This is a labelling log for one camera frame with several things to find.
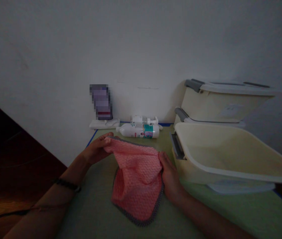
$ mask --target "plastic bottle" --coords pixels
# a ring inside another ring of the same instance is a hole
[[[131,123],[142,123],[142,124],[159,124],[159,120],[155,117],[155,120],[150,120],[145,116],[132,116]]]
[[[116,128],[125,137],[135,138],[158,138],[160,129],[159,125],[142,124],[142,123],[125,123]]]

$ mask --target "spray bottle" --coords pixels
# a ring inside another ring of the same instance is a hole
[[[163,129],[163,127],[159,125],[159,120],[156,116],[154,120],[150,120],[150,118],[147,118],[145,116],[131,116],[131,123],[158,125],[160,130]]]

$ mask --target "pink cloth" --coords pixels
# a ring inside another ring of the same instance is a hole
[[[152,147],[109,138],[111,142],[104,149],[114,154],[119,165],[111,201],[137,225],[148,225],[154,219],[164,187],[159,153]]]

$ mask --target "blue table edge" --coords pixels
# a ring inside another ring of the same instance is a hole
[[[160,123],[159,125],[161,125],[162,127],[170,127],[171,125],[172,125],[173,123]],[[90,139],[90,141],[89,141],[89,143],[87,144],[87,146],[86,147],[88,147],[89,146],[89,144],[91,143],[91,141],[93,140],[93,138],[94,138],[94,136],[95,136],[95,134],[97,133],[97,129],[95,130],[95,132],[94,132],[94,134],[93,134],[93,136],[91,137],[91,139]],[[277,190],[276,189],[273,189],[272,190],[281,200],[282,200],[282,196],[277,192]]]

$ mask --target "phone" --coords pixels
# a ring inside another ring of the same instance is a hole
[[[96,118],[98,120],[112,120],[112,102],[108,85],[90,85],[90,94]]]

